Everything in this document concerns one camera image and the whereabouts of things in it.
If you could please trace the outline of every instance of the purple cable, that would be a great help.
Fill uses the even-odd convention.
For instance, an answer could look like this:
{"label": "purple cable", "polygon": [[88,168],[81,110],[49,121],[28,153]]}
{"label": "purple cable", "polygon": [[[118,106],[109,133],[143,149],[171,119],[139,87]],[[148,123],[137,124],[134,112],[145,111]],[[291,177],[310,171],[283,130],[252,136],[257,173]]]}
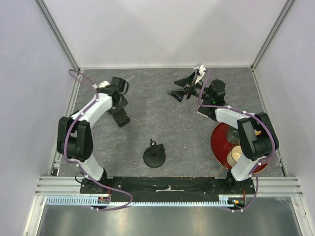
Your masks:
{"label": "purple cable", "polygon": [[[203,91],[204,91],[204,89],[205,89],[205,87],[206,87],[206,85],[207,85],[207,82],[208,82],[208,80],[209,80],[209,78],[210,78],[210,70],[204,70],[204,72],[207,72],[207,71],[208,71],[208,76],[207,76],[206,80],[204,81],[204,83],[203,83],[203,85],[202,85],[202,88],[201,88],[201,90],[200,90],[200,94],[199,94],[199,96],[198,96],[198,104],[199,104],[199,106],[201,106],[201,107],[213,107],[213,108],[230,109],[230,110],[232,110],[232,111],[234,111],[234,112],[237,112],[237,113],[240,113],[240,114],[244,114],[244,115],[246,115],[246,116],[249,116],[249,117],[255,119],[255,120],[263,127],[263,129],[266,131],[266,133],[267,133],[267,135],[268,135],[268,137],[269,137],[269,139],[270,139],[270,141],[271,141],[271,148],[272,148],[272,151],[271,151],[271,153],[270,153],[266,158],[261,159],[261,160],[260,160],[260,161],[261,161],[260,163],[265,162],[265,161],[268,161],[271,157],[274,156],[274,154],[275,154],[275,152],[276,152],[276,145],[275,145],[275,142],[274,142],[274,139],[273,139],[273,137],[272,137],[271,132],[269,131],[269,129],[265,126],[265,124],[264,124],[260,119],[258,119],[257,117],[253,116],[252,114],[249,114],[249,113],[246,113],[246,112],[242,112],[241,110],[237,110],[237,109],[232,108],[232,107],[228,107],[228,106],[216,106],[216,105],[204,105],[204,104],[202,104],[201,96],[202,96],[202,93],[203,93]],[[251,170],[250,173],[249,173],[250,175],[253,173],[253,171],[256,169],[257,166],[258,166],[258,163],[252,168],[252,170]],[[254,194],[252,200],[251,200],[250,203],[249,203],[247,206],[245,206],[243,209],[234,210],[234,211],[235,211],[235,212],[241,212],[242,210],[247,209],[247,208],[253,203],[254,199],[255,199],[256,196],[257,196],[257,193],[258,193],[258,178],[256,177],[256,191],[255,191],[255,194]]]}
{"label": "purple cable", "polygon": [[[79,75],[82,75],[84,78],[86,78],[90,83],[91,85],[94,85],[94,83],[92,82],[92,80],[90,78],[88,78],[86,75],[84,75],[83,73],[79,72],[79,71],[76,71],[76,70],[73,70],[73,69],[70,69],[69,70],[69,74],[76,80],[78,81],[79,83],[81,84],[84,84],[85,86],[88,86],[89,88],[91,88],[94,92],[95,92],[95,99],[94,101],[89,105],[87,106],[83,111],[82,113],[85,113],[88,111],[89,108],[91,108],[96,102],[97,102],[97,99],[98,99],[98,93],[96,91],[96,89],[93,87],[93,86],[89,86],[85,83],[83,83],[82,81],[78,80],[77,77],[75,75],[73,75],[71,72],[75,72]],[[67,158],[67,147],[68,147],[68,141],[69,141],[69,138],[70,138],[70,134],[71,134],[71,131],[73,129],[73,127],[75,126],[76,122],[82,117],[82,114],[79,114],[78,117],[72,122],[72,124],[70,125],[69,127],[69,130],[67,132],[67,135],[65,137],[65,141],[64,141],[64,149],[63,149],[63,155],[65,156],[65,159],[66,159],[66,162],[67,163],[73,163],[71,161],[68,160]],[[116,189],[116,188],[111,188],[109,186],[106,186],[104,184],[101,184],[100,182],[98,182],[97,180],[93,179],[92,177],[90,177],[82,168],[81,168],[82,172],[84,173],[84,176],[88,176],[89,179],[91,181],[93,181],[94,183],[96,183],[98,186],[101,186],[103,188],[107,188],[107,189],[110,189],[112,191],[116,191],[116,192],[120,192],[120,193],[124,193],[126,195],[128,195],[130,197],[130,201],[122,206],[117,206],[117,207],[114,207],[114,208],[109,208],[109,209],[98,209],[96,207],[92,207],[92,209],[97,209],[99,211],[112,211],[112,210],[119,210],[119,209],[123,209],[123,208],[126,208],[128,205],[131,204],[131,202],[133,201],[133,197],[130,193],[128,192],[125,192],[123,190],[120,190],[120,189]]]}

